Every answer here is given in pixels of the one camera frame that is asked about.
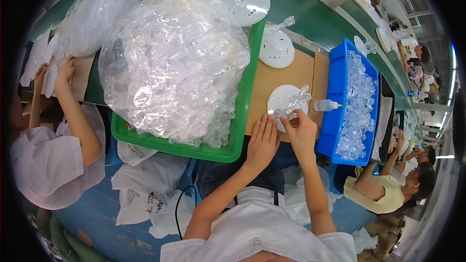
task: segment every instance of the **blue plastic crate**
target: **blue plastic crate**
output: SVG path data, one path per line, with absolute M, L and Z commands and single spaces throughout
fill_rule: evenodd
M 366 132 L 366 140 L 364 141 L 366 157 L 357 160 L 343 160 L 340 156 L 335 155 L 336 146 L 340 139 L 341 127 L 343 125 L 343 115 L 346 107 L 346 94 L 348 85 L 348 50 L 356 51 L 356 54 L 361 55 L 362 62 L 366 67 L 366 73 L 373 80 L 378 79 L 378 73 L 374 65 L 348 40 L 344 39 L 343 44 L 330 51 L 330 71 L 329 71 L 329 88 L 327 89 L 327 98 L 336 101 L 342 106 L 330 112 L 325 112 L 320 132 L 317 151 L 330 157 L 332 163 L 366 166 L 369 162 L 372 146 L 374 145 L 375 130 Z M 377 125 L 377 108 L 378 108 L 378 93 L 377 86 L 374 97 L 374 109 L 370 113 L 370 117 L 374 119 Z

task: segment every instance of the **dark hair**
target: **dark hair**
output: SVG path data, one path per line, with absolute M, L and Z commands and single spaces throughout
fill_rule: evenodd
M 429 162 L 422 162 L 417 166 L 419 171 L 419 190 L 413 196 L 415 199 L 424 199 L 429 196 L 434 190 L 435 186 L 435 171 L 432 164 Z
M 434 147 L 428 146 L 425 151 L 427 152 L 427 158 L 429 159 L 428 162 L 431 164 L 431 166 L 434 166 L 436 160 Z
M 431 60 L 431 53 L 426 46 L 421 46 L 420 48 L 422 48 L 421 62 L 427 64 Z

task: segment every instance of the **pile of acrylic pieces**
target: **pile of acrylic pieces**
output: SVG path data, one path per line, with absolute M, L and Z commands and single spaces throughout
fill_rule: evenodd
M 170 142 L 225 144 L 248 38 L 221 0 L 143 0 L 99 57 L 108 106 Z
M 374 131 L 374 119 L 370 112 L 374 109 L 372 97 L 378 85 L 377 80 L 366 74 L 361 56 L 348 50 L 348 92 L 343 117 L 340 140 L 335 154 L 345 160 L 364 158 L 364 140 L 367 131 Z

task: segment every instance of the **fluorescent light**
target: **fluorescent light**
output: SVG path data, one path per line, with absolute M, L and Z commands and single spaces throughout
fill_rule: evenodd
M 455 155 L 448 155 L 448 156 L 436 156 L 435 159 L 453 159 Z
M 453 96 L 453 88 L 455 88 L 455 78 L 456 78 L 456 70 L 453 70 L 453 77 L 451 78 L 451 88 L 450 88 L 450 99 Z
M 451 49 L 453 50 L 453 69 L 456 69 L 456 53 L 455 53 L 455 48 L 451 46 Z
M 445 124 L 445 119 L 446 119 L 446 113 L 445 113 L 445 115 L 443 116 L 443 120 L 442 120 L 442 124 L 440 125 L 440 129 L 443 128 L 443 125 Z

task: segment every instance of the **hand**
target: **hand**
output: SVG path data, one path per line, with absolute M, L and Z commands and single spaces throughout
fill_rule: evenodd
M 58 73 L 56 80 L 63 80 L 66 83 L 70 81 L 70 79 L 75 74 L 75 61 L 73 56 L 68 56 L 65 58 L 65 62 L 58 68 Z
M 411 72 L 411 67 L 409 67 L 408 63 L 404 63 L 403 66 L 405 67 L 406 73 Z
M 44 87 L 45 72 L 49 70 L 49 65 L 42 64 L 37 70 L 34 77 L 34 93 L 41 94 Z
M 277 153 L 281 139 L 282 136 L 277 137 L 277 121 L 264 114 L 254 125 L 245 165 L 262 172 Z
M 314 154 L 317 125 L 301 109 L 295 109 L 293 112 L 298 114 L 298 119 L 288 121 L 281 117 L 280 121 L 287 131 L 293 151 L 299 159 L 300 156 Z
M 397 148 L 395 149 L 398 154 L 401 153 L 401 150 L 403 149 L 403 145 L 405 144 L 405 134 L 403 131 L 400 131 L 399 136 L 398 136 L 398 141 L 397 141 Z

